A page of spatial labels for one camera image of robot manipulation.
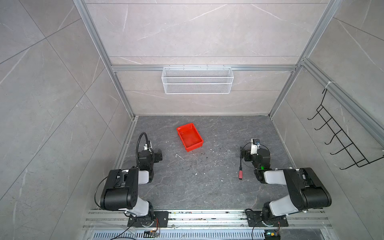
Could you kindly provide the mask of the red handled black screwdriver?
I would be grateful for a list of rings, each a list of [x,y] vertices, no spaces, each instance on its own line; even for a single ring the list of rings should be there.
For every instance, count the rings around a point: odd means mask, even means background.
[[[243,179],[242,159],[240,159],[238,178],[239,178],[239,180]]]

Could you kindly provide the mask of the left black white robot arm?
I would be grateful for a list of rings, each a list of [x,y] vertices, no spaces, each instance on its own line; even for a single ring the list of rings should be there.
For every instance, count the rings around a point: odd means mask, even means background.
[[[153,181],[154,164],[163,160],[162,151],[145,148],[137,153],[137,157],[137,167],[109,172],[97,203],[102,210],[122,211],[143,227],[150,227],[155,222],[154,208],[149,201],[139,197],[139,185]]]

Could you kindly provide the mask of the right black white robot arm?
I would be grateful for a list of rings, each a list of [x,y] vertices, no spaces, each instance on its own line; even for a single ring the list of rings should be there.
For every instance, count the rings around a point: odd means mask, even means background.
[[[250,162],[254,174],[261,184],[286,186],[288,195],[278,200],[266,202],[260,212],[245,210],[246,215],[255,225],[263,224],[274,227],[279,224],[286,226],[283,221],[286,216],[304,212],[310,209],[321,209],[332,204],[332,198],[321,180],[311,168],[300,169],[271,169],[271,152],[260,144],[248,143],[240,148],[240,162]]]

